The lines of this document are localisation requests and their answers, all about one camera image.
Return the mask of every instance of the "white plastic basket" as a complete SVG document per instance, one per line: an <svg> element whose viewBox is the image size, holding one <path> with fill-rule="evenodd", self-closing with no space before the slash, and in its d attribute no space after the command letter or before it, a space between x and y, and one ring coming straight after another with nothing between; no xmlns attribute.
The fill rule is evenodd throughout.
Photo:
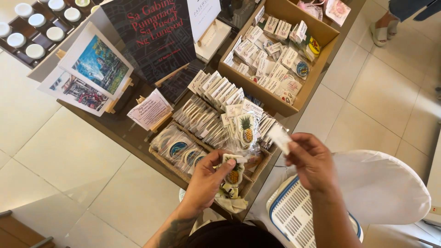
<svg viewBox="0 0 441 248"><path fill-rule="evenodd" d="M288 178L266 204L269 217L279 231L297 248L316 248L309 191L297 175ZM363 231L349 213L354 232L363 241Z"/></svg>

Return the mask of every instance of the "yellow round badge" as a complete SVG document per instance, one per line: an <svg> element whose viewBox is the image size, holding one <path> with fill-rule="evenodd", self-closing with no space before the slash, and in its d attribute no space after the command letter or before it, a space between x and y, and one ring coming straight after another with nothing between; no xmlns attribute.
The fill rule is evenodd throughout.
<svg viewBox="0 0 441 248"><path fill-rule="evenodd" d="M320 53L320 46L318 45L317 41L312 38L312 36L311 39L309 39L309 48L311 48L311 51L314 53L314 55L318 57Z"/></svg>

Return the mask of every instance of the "jeans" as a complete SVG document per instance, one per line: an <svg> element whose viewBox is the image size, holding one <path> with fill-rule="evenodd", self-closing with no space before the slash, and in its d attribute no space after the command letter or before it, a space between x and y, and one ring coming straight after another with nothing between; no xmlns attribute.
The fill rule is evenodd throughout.
<svg viewBox="0 0 441 248"><path fill-rule="evenodd" d="M419 13L414 18L414 21L424 21L428 17L441 11L441 0L389 0L389 12L401 22L425 6L427 6L427 8Z"/></svg>

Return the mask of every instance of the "sandal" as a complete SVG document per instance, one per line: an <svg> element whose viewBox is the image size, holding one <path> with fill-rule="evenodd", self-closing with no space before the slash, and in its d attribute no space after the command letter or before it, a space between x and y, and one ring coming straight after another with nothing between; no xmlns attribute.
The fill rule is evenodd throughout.
<svg viewBox="0 0 441 248"><path fill-rule="evenodd" d="M387 27L375 28L375 23L371 23L369 29L372 33L374 43L380 47L384 46L387 42Z"/></svg>
<svg viewBox="0 0 441 248"><path fill-rule="evenodd" d="M396 26L398 25L399 22L400 22L399 20L389 22L389 25L387 26L387 39L388 40L392 40L392 38L395 37L395 35L397 33Z"/></svg>

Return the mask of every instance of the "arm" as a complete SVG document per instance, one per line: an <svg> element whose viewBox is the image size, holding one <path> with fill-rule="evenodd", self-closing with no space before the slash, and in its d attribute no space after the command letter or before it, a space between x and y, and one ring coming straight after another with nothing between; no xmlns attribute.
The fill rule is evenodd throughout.
<svg viewBox="0 0 441 248"><path fill-rule="evenodd" d="M294 164L303 187L310 191L318 248L361 248L354 234L331 153L314 135L295 133L288 144L286 165Z"/></svg>
<svg viewBox="0 0 441 248"><path fill-rule="evenodd" d="M143 248L185 245L199 214L211 206L224 176L234 168L235 161L230 159L217 171L213 169L222 161L223 153L223 150L214 150L200 160L184 199Z"/></svg>

